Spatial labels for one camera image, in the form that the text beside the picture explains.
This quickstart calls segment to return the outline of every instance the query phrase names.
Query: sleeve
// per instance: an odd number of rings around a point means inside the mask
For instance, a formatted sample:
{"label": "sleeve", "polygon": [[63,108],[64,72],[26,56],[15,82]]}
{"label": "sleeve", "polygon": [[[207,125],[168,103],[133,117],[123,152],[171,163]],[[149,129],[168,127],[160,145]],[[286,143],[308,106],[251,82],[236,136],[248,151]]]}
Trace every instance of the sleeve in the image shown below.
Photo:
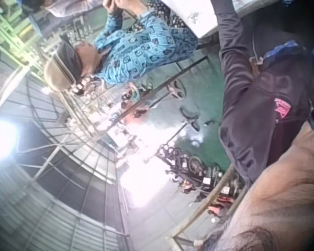
{"label": "sleeve", "polygon": [[98,43],[98,41],[104,41],[105,38],[108,37],[110,34],[122,28],[122,13],[123,9],[118,9],[118,11],[113,14],[108,13],[105,27],[94,40],[95,43]]}
{"label": "sleeve", "polygon": [[175,52],[175,42],[165,22],[149,11],[140,16],[140,21],[148,34],[142,37],[146,43],[114,60],[112,73],[109,74],[113,83],[139,79],[149,70],[167,62]]}
{"label": "sleeve", "polygon": [[102,0],[80,0],[71,4],[60,15],[61,17],[76,15],[102,5],[102,3]]}
{"label": "sleeve", "polygon": [[252,83],[243,25],[232,0],[211,0],[218,21],[221,69],[225,76],[223,114],[232,109]]}

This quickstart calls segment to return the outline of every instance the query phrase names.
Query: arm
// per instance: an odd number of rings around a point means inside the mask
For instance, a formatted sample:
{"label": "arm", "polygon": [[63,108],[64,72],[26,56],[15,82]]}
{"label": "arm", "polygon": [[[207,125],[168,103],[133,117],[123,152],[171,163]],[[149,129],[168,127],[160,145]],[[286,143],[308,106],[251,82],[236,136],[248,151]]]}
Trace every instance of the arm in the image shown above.
{"label": "arm", "polygon": [[101,34],[103,36],[108,37],[113,32],[120,30],[122,28],[123,23],[123,9],[119,9],[115,11],[114,13],[108,13],[107,15],[107,21],[105,28],[102,30]]}
{"label": "arm", "polygon": [[223,114],[232,109],[252,83],[243,25],[232,0],[211,0],[218,20],[221,68],[225,76]]}
{"label": "arm", "polygon": [[175,42],[167,25],[151,12],[140,15],[147,30],[147,43],[113,60],[109,77],[113,83],[124,83],[141,78],[149,70],[160,66],[175,51]]}

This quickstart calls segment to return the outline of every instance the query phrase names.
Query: blue patterned shirt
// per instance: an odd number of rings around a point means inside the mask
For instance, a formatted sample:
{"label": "blue patterned shirt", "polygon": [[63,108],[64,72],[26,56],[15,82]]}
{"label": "blue patterned shirt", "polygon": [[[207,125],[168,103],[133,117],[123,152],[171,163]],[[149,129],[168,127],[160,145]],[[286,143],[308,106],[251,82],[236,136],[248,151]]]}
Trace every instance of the blue patterned shirt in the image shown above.
{"label": "blue patterned shirt", "polygon": [[122,12],[108,14],[104,30],[95,39],[99,51],[110,48],[94,76],[110,84],[135,81],[152,69],[192,56],[198,39],[188,28],[172,28],[151,12],[140,17],[145,30],[126,33]]}

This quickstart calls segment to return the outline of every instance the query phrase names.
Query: dark jacket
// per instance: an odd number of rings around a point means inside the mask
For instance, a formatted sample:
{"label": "dark jacket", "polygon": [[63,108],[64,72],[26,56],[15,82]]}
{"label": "dark jacket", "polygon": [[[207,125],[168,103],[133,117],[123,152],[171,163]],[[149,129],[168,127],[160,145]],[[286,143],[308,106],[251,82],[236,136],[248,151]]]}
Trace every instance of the dark jacket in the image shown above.
{"label": "dark jacket", "polygon": [[254,77],[243,26],[231,0],[211,0],[217,15],[225,76],[220,141],[248,185],[290,147],[310,117],[314,85],[310,57],[302,47],[264,60]]}

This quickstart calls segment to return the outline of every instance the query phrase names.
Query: green floor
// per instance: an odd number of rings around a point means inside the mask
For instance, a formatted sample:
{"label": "green floor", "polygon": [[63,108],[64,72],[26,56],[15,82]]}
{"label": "green floor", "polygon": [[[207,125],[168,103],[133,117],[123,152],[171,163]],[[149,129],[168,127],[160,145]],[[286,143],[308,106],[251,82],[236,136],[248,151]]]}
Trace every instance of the green floor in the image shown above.
{"label": "green floor", "polygon": [[[208,120],[220,120],[222,113],[223,75],[220,70],[220,62],[216,56],[217,51],[218,48],[209,49],[208,60],[201,62],[190,72],[179,78],[187,90],[187,97],[183,101],[169,99],[161,102],[157,109],[150,112],[149,119],[155,127],[160,129],[167,127],[180,128],[183,121],[183,117],[179,112],[180,106],[186,108],[188,112],[198,114],[200,131],[196,132],[191,126],[187,126],[184,129],[186,135],[179,137],[175,142],[175,146],[198,155],[206,165],[217,162],[225,170],[230,161],[219,142],[218,125],[211,124],[204,127],[204,123]],[[192,62],[202,58],[206,52],[208,50],[196,52],[192,59],[181,62],[180,65],[183,68],[187,67]],[[149,77],[157,86],[178,71],[178,68],[174,65],[172,67],[166,66],[155,70],[149,74]],[[192,146],[191,142],[193,140],[201,141],[200,146]]]}

